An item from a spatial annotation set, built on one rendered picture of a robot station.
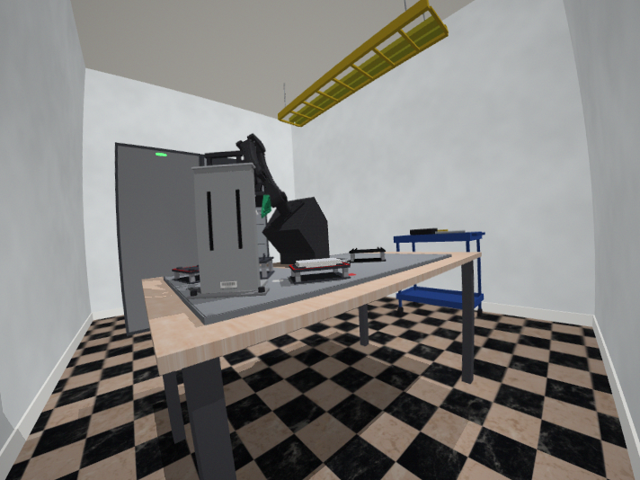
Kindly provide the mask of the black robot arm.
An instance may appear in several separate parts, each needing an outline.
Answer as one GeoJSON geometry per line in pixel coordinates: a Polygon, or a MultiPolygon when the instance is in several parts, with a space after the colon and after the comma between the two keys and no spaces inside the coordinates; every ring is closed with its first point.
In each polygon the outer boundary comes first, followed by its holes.
{"type": "Polygon", "coordinates": [[[303,200],[295,200],[291,205],[287,203],[288,197],[284,191],[281,191],[273,180],[270,170],[266,164],[265,147],[262,141],[252,133],[247,136],[246,141],[236,142],[236,146],[243,151],[244,160],[242,163],[253,163],[254,169],[254,191],[262,191],[262,185],[265,194],[271,196],[271,207],[276,208],[280,215],[271,222],[271,226],[276,229],[280,228],[294,213],[296,213],[304,204],[303,200]],[[254,140],[254,141],[253,141],[254,140]],[[258,159],[257,159],[258,157],[258,159]],[[259,165],[257,164],[259,161],[259,165]],[[256,163],[257,162],[257,163],[256,163]],[[267,177],[268,176],[268,177],[267,177]],[[258,178],[257,178],[258,177],[258,178]],[[259,179],[260,178],[260,179],[259,179]]]}

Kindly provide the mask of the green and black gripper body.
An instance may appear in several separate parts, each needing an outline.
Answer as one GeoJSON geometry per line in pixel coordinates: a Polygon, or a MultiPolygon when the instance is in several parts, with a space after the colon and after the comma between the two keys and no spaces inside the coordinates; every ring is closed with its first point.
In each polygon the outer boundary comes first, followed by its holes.
{"type": "Polygon", "coordinates": [[[262,207],[263,195],[269,195],[270,196],[270,194],[265,194],[264,191],[256,191],[255,192],[255,207],[256,208],[261,208],[262,207]]]}

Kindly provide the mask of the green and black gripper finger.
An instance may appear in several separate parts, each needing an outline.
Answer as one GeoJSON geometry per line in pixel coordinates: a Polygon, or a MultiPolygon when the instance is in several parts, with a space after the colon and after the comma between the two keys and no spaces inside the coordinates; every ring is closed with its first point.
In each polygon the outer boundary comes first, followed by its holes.
{"type": "Polygon", "coordinates": [[[271,212],[271,200],[269,195],[263,195],[262,199],[262,218],[271,212]],[[268,204],[267,204],[268,203],[268,204]],[[266,206],[267,205],[267,206],[266,206]],[[266,208],[265,208],[266,207],[266,208]],[[264,214],[263,214],[264,213],[264,214]]]}

